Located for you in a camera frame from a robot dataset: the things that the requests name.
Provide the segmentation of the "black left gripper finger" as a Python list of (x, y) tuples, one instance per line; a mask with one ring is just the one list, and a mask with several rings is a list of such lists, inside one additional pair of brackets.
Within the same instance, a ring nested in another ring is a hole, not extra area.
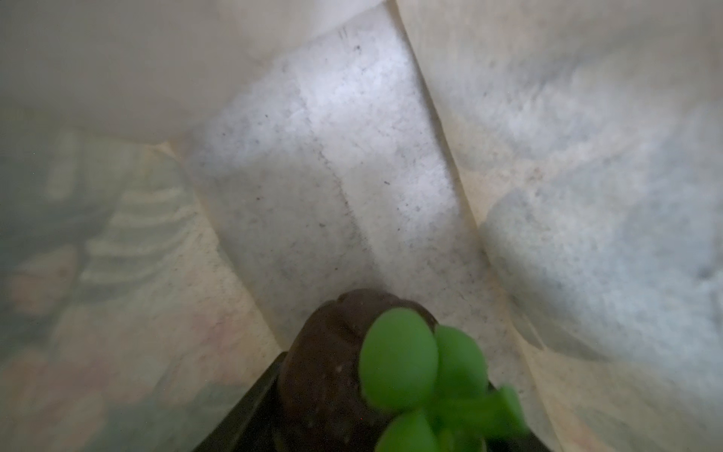
[(282, 352), (194, 452), (273, 452), (278, 418), (277, 382), (287, 353)]

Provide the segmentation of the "floral canvas tote bag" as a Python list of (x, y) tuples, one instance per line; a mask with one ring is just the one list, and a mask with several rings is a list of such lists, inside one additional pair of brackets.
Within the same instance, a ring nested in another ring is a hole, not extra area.
[(721, 3), (2, 3), (3, 450), (193, 449), (361, 288), (538, 448), (721, 450)]

